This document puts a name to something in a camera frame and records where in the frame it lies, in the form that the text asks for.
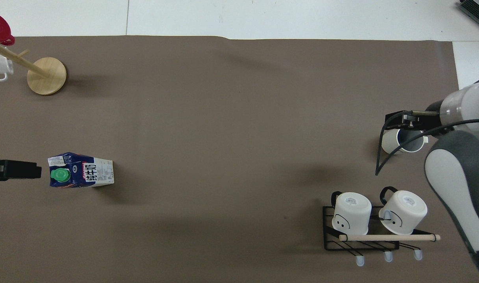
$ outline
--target white mug handle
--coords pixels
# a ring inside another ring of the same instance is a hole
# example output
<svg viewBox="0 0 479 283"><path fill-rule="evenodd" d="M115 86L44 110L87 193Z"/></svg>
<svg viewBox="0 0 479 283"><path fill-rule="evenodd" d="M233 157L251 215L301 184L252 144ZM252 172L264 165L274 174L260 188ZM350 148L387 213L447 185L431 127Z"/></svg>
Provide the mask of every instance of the white mug handle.
<svg viewBox="0 0 479 283"><path fill-rule="evenodd" d="M4 74L5 77L3 79L0 79L0 82L5 82L7 81L7 79L9 78L9 76L7 75L7 73Z"/></svg>

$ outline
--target round wooden base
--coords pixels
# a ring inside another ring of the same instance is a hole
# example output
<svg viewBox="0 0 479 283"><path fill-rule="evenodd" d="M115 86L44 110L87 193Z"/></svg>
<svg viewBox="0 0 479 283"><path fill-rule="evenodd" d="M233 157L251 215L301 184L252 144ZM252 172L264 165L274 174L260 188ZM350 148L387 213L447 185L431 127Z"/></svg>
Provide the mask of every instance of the round wooden base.
<svg viewBox="0 0 479 283"><path fill-rule="evenodd" d="M36 61L35 65L47 72L49 77L40 77L36 72L29 70L27 82L32 91L41 95L50 95L63 86L66 80L66 69L60 60L45 57Z"/></svg>

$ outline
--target green cap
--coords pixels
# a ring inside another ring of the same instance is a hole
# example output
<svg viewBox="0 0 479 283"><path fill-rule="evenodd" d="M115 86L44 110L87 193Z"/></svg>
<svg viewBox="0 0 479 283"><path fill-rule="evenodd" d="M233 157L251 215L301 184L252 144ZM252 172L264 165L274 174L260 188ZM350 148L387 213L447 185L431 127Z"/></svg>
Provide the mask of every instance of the green cap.
<svg viewBox="0 0 479 283"><path fill-rule="evenodd" d="M51 178L54 180L64 183L70 180L70 171L64 168L58 168L51 171Z"/></svg>

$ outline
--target white tile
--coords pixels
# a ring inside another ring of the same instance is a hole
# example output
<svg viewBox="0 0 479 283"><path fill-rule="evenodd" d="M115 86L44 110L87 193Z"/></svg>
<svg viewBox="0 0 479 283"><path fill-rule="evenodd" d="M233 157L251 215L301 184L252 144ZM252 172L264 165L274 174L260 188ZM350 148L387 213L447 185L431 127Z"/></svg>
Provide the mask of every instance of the white tile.
<svg viewBox="0 0 479 283"><path fill-rule="evenodd" d="M130 0L130 35L479 41L453 0Z"/></svg>
<svg viewBox="0 0 479 283"><path fill-rule="evenodd" d="M479 42L454 42L455 64L459 88L479 79Z"/></svg>
<svg viewBox="0 0 479 283"><path fill-rule="evenodd" d="M13 36L125 35L128 0L0 0Z"/></svg>

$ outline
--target blue carton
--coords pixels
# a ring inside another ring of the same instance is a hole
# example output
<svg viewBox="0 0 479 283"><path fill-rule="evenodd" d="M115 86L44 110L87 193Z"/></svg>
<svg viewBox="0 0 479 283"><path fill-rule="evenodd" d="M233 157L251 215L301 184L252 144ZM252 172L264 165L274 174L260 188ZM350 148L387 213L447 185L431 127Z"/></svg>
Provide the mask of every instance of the blue carton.
<svg viewBox="0 0 479 283"><path fill-rule="evenodd" d="M51 172L51 187L80 188L114 183L112 160L71 152L47 159Z"/></svg>

